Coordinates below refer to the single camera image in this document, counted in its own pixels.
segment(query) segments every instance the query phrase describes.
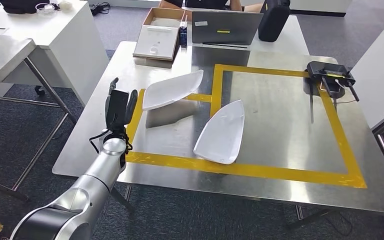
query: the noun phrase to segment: open cardboard box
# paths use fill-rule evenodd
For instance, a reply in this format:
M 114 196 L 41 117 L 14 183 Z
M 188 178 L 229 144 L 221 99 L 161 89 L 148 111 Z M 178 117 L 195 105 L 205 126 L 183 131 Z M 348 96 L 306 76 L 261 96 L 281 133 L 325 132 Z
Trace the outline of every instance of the open cardboard box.
M 179 48 L 180 23 L 184 10 L 153 7 L 143 22 L 133 56 L 173 61 Z

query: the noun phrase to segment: black device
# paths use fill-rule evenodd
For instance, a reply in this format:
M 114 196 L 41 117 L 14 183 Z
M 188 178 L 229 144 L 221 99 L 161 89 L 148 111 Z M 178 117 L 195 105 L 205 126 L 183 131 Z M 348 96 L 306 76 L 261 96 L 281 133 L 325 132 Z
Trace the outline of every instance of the black device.
M 264 14 L 258 27 L 258 38 L 275 42 L 288 20 L 291 0 L 265 0 L 260 13 Z
M 111 134 L 107 135 L 103 141 L 105 142 L 111 138 L 125 140 L 127 148 L 125 150 L 125 154 L 121 156 L 121 159 L 124 159 L 125 155 L 132 149 L 132 145 L 129 143 L 129 137 L 126 133 L 125 125 L 128 125 L 132 121 L 133 112 L 135 111 L 136 102 L 138 101 L 138 91 L 133 90 L 129 99 L 128 92 L 115 89 L 117 81 L 118 78 L 111 82 L 109 88 L 109 104 L 105 104 L 105 108 L 108 107 L 105 111 L 106 129 L 108 129 Z
M 92 16 L 95 16 L 97 14 L 108 14 L 110 12 L 111 6 L 108 2 L 101 2 L 89 5 L 89 8 Z
M 192 43 L 250 45 L 262 17 L 255 12 L 193 11 Z
M 3 10 L 9 14 L 35 14 L 37 4 L 49 4 L 49 0 L 0 0 Z
M 343 65 L 326 63 L 320 61 L 312 61 L 307 65 L 309 78 L 316 83 L 323 83 L 327 93 L 333 98 L 333 92 L 341 87 L 348 87 L 354 95 L 355 100 L 360 101 L 353 85 L 356 80 L 351 75 L 350 71 Z

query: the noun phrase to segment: small bottle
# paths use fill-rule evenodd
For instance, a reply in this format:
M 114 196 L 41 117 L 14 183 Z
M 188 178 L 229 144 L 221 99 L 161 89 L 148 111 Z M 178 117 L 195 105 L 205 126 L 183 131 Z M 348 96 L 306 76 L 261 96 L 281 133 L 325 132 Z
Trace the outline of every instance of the small bottle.
M 179 29 L 180 46 L 186 48 L 188 46 L 188 22 L 182 21 Z

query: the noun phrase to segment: black case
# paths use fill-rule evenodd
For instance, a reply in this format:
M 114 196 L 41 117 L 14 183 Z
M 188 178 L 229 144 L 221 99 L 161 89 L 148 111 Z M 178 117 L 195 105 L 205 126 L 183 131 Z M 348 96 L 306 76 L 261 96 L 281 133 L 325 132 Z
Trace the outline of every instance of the black case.
M 0 0 L 3 10 L 9 14 L 35 14 L 36 5 L 42 3 L 49 4 L 49 0 Z
M 258 27 L 258 38 L 265 42 L 275 42 L 288 20 L 291 0 L 265 0 L 260 13 L 263 13 Z

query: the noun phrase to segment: yellow sticker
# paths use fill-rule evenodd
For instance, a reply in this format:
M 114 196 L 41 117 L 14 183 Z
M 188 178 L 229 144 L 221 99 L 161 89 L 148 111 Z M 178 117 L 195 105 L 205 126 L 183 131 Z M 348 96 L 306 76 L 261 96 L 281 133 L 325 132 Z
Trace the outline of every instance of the yellow sticker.
M 326 74 L 326 75 L 328 75 L 329 77 L 334 77 L 334 78 L 345 78 L 344 76 L 342 76 L 342 75 L 336 75 L 336 74 L 331 74 L 331 73 L 328 73 L 328 74 Z

